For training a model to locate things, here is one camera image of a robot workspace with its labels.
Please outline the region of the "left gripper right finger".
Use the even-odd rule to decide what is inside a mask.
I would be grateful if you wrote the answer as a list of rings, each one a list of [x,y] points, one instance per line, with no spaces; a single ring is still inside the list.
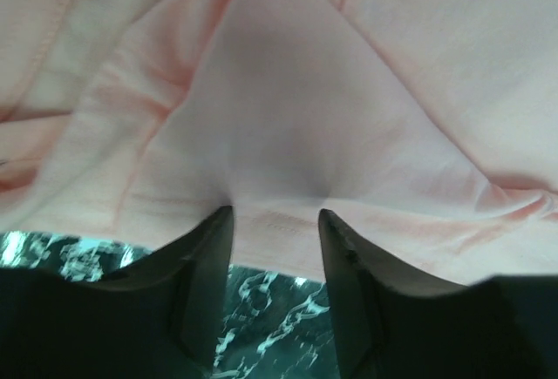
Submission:
[[[341,377],[556,377],[555,276],[463,286],[400,260],[330,210],[318,229]]]

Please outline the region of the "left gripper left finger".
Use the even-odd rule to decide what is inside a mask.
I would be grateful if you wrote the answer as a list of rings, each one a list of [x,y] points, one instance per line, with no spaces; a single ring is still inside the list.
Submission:
[[[210,377],[233,236],[224,206],[98,281],[3,269],[2,377]]]

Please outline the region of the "pink t shirt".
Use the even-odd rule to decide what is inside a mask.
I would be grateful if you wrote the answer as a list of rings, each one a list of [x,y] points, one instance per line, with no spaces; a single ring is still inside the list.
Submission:
[[[557,0],[1,0],[1,228],[319,280],[318,212],[459,283],[557,271]]]

